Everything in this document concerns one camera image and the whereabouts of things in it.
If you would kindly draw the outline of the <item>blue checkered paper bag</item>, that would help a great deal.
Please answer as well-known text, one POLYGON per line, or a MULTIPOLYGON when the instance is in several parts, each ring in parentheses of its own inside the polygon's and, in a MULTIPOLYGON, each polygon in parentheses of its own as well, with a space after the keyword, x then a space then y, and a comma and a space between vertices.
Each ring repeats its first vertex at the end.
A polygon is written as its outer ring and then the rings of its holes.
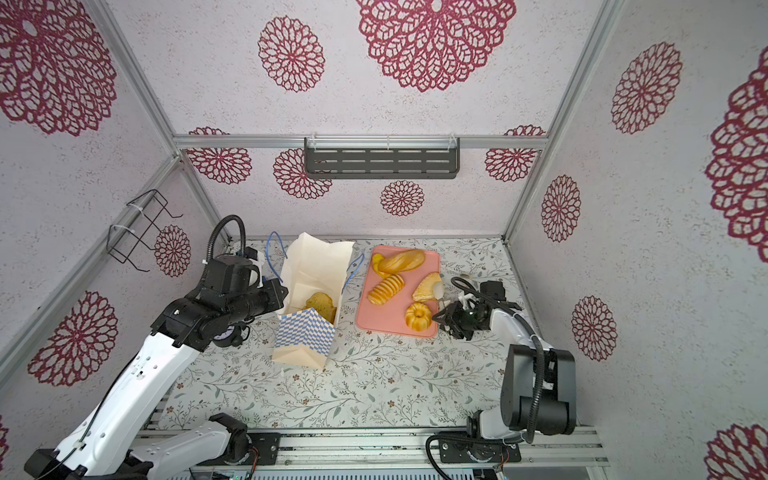
POLYGON ((302 233, 286 250, 280 285, 288 289, 277 311, 272 360, 322 369, 330 355, 338 308, 355 262, 352 241, 326 242, 302 233))

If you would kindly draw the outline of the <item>striped twisted bread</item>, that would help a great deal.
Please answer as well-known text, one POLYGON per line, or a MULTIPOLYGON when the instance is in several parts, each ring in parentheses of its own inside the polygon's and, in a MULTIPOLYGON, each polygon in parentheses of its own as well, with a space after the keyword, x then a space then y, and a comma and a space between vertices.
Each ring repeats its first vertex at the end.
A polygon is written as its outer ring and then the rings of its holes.
POLYGON ((367 299, 374 305, 384 305, 397 295, 404 286, 405 281, 399 274, 390 275, 371 289, 367 299))

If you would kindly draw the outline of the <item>long baguette bread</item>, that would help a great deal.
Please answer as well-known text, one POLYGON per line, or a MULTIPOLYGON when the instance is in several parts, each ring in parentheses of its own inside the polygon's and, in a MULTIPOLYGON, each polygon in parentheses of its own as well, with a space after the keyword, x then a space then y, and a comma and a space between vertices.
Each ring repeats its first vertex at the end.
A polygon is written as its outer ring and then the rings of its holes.
POLYGON ((384 260, 380 263, 380 269, 388 274, 397 274, 415 270, 425 261, 426 254, 422 250, 405 250, 395 255, 384 257, 384 260))

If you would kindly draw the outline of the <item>yellow croissant bread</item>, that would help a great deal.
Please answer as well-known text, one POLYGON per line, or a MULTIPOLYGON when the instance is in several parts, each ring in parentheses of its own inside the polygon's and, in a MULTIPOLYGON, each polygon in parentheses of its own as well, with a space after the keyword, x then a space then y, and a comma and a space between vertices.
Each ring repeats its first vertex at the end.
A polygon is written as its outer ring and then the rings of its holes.
POLYGON ((371 257, 371 268, 381 278, 389 277, 389 274, 380 269, 380 263, 384 260, 384 256, 380 253, 375 253, 371 257))

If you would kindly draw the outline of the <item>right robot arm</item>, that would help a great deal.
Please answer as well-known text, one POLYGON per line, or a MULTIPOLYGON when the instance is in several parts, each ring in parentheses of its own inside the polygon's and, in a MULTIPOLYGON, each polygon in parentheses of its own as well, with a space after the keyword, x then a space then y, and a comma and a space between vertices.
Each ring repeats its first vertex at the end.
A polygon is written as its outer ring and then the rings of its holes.
POLYGON ((506 298, 500 281, 453 277, 458 298, 434 316, 454 339, 469 341, 490 331, 508 347, 499 405, 468 418, 467 434, 478 441, 531 443, 537 434, 570 435, 577 423, 576 365, 535 331, 524 309, 506 298))

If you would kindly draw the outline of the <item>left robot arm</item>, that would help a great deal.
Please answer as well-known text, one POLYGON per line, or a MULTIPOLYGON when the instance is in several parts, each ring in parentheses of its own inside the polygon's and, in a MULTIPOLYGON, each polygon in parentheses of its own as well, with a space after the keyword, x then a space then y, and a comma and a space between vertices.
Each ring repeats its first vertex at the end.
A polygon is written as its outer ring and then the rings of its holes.
POLYGON ((134 441, 163 395, 210 344, 283 308, 288 290, 276 278, 263 279, 263 261, 251 247, 208 257, 199 284, 157 317, 92 413, 55 448, 36 450, 25 473, 34 479, 166 479, 208 460, 245 460, 247 428, 227 414, 156 444, 134 441))

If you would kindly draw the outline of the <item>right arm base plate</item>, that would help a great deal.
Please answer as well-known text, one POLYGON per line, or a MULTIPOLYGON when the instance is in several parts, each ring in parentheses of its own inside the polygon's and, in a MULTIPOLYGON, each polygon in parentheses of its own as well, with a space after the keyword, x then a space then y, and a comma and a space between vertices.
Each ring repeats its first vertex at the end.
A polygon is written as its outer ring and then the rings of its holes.
POLYGON ((517 443, 474 438, 467 433, 442 431, 437 434, 440 461, 447 464, 501 464, 522 460, 517 443))

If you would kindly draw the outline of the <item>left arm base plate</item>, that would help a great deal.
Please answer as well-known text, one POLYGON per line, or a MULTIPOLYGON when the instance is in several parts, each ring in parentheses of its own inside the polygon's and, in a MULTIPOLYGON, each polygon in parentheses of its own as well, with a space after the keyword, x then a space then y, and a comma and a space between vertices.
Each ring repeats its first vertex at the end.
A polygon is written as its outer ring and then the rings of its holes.
POLYGON ((279 433, 250 433, 247 425, 230 415, 219 413, 209 421, 224 426, 230 434, 223 453, 203 462, 203 465, 266 465, 276 463, 281 435, 279 433))

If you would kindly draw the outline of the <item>grey wall shelf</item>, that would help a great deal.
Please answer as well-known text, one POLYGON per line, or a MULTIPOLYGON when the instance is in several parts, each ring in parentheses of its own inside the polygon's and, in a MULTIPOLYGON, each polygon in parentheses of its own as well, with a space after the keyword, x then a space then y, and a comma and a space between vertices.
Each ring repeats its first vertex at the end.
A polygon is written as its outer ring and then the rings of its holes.
POLYGON ((304 168, 313 180, 450 180, 460 170, 460 140, 306 138, 304 168))

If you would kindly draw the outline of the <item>aluminium front rail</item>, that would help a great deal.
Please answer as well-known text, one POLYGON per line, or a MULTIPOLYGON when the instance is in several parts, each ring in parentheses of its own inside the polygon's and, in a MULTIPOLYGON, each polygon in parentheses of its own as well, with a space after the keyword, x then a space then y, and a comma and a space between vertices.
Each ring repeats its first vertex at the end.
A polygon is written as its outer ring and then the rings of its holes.
POLYGON ((444 468, 608 467, 610 461, 597 431, 578 427, 570 435, 536 435, 531 444, 518 444, 522 460, 501 464, 447 464, 440 461, 437 440, 442 431, 465 433, 462 427, 442 428, 291 428, 252 429, 250 433, 281 435, 276 463, 267 469, 406 469, 426 468, 429 456, 444 468))

